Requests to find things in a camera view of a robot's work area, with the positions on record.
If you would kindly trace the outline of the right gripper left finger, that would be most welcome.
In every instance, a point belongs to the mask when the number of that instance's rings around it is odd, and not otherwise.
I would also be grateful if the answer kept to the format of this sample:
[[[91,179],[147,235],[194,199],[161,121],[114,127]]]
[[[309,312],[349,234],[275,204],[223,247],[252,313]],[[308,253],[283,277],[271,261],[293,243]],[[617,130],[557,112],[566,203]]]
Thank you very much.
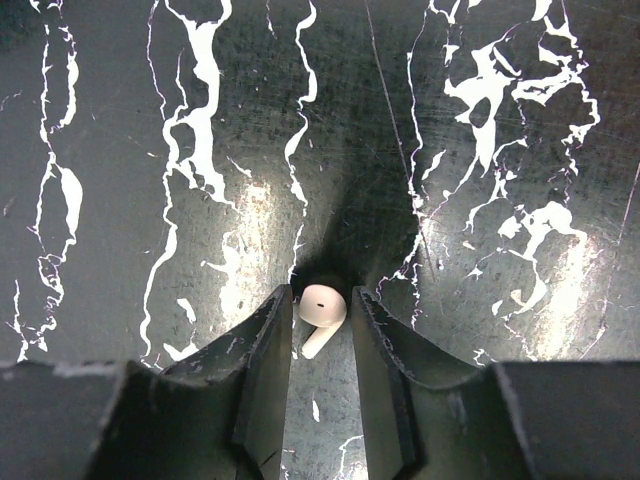
[[[5,479],[276,479],[292,291],[163,371],[134,361],[1,367]]]

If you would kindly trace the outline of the white earbud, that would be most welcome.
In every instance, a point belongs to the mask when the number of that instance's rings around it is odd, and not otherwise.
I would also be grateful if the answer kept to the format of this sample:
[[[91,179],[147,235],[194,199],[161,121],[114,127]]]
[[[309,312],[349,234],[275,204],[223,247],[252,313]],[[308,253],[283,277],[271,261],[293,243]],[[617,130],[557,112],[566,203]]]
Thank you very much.
[[[299,316],[315,328],[301,348],[303,357],[311,360],[326,346],[346,320],[346,301],[330,286],[311,284],[304,289],[300,298]]]

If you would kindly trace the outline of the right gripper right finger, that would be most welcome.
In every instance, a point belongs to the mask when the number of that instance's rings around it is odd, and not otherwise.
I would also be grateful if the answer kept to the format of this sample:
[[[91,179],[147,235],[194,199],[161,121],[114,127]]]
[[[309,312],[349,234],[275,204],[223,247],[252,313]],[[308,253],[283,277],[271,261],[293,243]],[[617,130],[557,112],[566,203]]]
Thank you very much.
[[[373,479],[635,479],[635,361],[474,367],[365,288],[351,322]]]

